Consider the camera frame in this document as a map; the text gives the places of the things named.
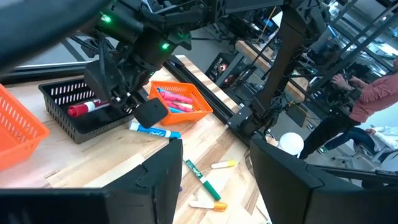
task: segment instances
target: red marker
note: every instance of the red marker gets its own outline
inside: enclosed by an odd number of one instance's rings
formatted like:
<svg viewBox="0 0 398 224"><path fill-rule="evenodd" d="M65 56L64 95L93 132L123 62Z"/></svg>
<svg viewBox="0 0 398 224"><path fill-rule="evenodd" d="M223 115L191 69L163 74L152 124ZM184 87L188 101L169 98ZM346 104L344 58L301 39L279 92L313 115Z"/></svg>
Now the red marker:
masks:
<svg viewBox="0 0 398 224"><path fill-rule="evenodd" d="M68 114L74 118L77 118L81 115L96 111L106 106L109 106L109 103L107 101L101 101L99 99L96 99L78 105L69 106Z"/></svg>
<svg viewBox="0 0 398 224"><path fill-rule="evenodd" d="M178 101L178 102L181 102L181 103L188 103L188 104L192 104L193 103L193 100L191 98L186 97L186 96L182 96L182 95L179 95L179 94L175 94L175 93L168 93L166 91L162 91L162 92L160 92L160 95L165 100Z"/></svg>
<svg viewBox="0 0 398 224"><path fill-rule="evenodd" d="M172 102L172 101L170 101L170 100L166 100L166 105L169 106L169 107L171 107L171 108L178 109L178 110L180 110L180 111L192 112L192 109L191 109L191 108L187 108L187 107L181 106L181 105L176 104L176 103L174 103L174 102Z"/></svg>

